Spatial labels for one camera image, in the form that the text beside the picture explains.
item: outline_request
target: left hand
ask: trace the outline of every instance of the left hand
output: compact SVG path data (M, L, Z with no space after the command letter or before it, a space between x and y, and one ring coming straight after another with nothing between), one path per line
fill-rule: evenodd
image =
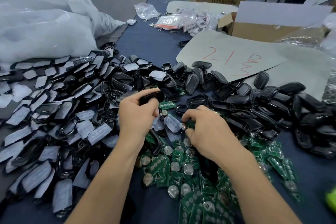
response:
M145 136L149 132L153 120L159 115L156 98L139 106L139 99L145 95L160 91L159 89L142 90L123 99L119 104L119 145L124 145L132 153L138 154L144 145Z

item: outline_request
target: blue table surface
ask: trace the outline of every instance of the blue table surface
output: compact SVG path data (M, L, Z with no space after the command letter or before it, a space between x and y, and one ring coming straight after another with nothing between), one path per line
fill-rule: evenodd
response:
M163 0L149 0L149 4L155 6L158 12L166 12L167 3ZM155 23L155 19L143 22L136 17L137 23L123 33L116 44L120 55L138 57L153 61L156 66L170 62L176 64L176 56L181 48L178 43L191 39L190 35L169 33L149 26ZM189 96L183 96L181 102L185 102ZM300 149L294 142L290 132L281 132L277 140L283 144L283 153L286 158L292 159L299 177L298 188L304 197L304 202L296 203L281 184L282 180L272 171L275 180L273 185L281 196L304 224L336 223L335 215L329 211L325 204L325 193L336 186L336 162L313 156ZM177 223L179 203L168 196L165 188L141 187L141 173L135 171L129 187L129 195L136 205L135 214L125 223L146 224L170 224ZM32 198L10 205L0 224L40 224L62 223L51 212L51 205L45 204L36 207L32 204Z

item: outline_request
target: pile of key fob shells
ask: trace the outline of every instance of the pile of key fob shells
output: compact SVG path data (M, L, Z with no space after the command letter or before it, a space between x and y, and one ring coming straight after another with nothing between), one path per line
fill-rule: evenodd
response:
M266 175L275 168L292 194L297 195L292 163L274 141L282 128L291 130L306 151L334 157L336 107L300 93L305 90L301 83L268 86L269 75L261 71L251 89L244 80L228 82L219 72L208 73L208 62L197 61L192 67L165 63L159 68L134 55L118 55L114 45L108 42L87 57L15 63L0 76L0 82L36 80L32 94L1 123L13 131L0 151L4 173L24 171L8 188L2 206L31 194L35 204L52 202L58 218L68 217L117 143L120 101L149 88L161 92L141 98L140 104L156 97L160 116L136 166L142 168L145 187L157 184L167 187L172 198L183 197L182 223L199 218L214 223L220 213L226 213L226 219L219 221L233 222L228 206L238 205L227 175L185 137L184 130L194 124L183 124L178 116L189 108L205 105L218 112ZM196 90L199 95L175 104Z

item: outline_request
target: forearm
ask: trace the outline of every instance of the forearm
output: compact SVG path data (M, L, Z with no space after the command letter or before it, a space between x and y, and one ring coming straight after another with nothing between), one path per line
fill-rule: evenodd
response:
M119 223L136 157L117 144L66 224Z
M300 224L292 209L260 170L252 153L240 148L219 166L228 174L246 224Z

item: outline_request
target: hand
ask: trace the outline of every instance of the hand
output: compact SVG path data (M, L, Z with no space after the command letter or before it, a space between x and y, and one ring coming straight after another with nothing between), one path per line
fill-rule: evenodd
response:
M204 105L187 110L182 121L186 122L190 118L196 122L195 130L188 128L185 133L204 157L220 165L223 158L230 161L245 150L226 121Z
M123 144L133 153L138 154L144 145L145 136L153 120L159 115L159 102L156 98L139 106L139 99L145 95L160 91L159 89L142 90L123 99L119 104L119 145Z

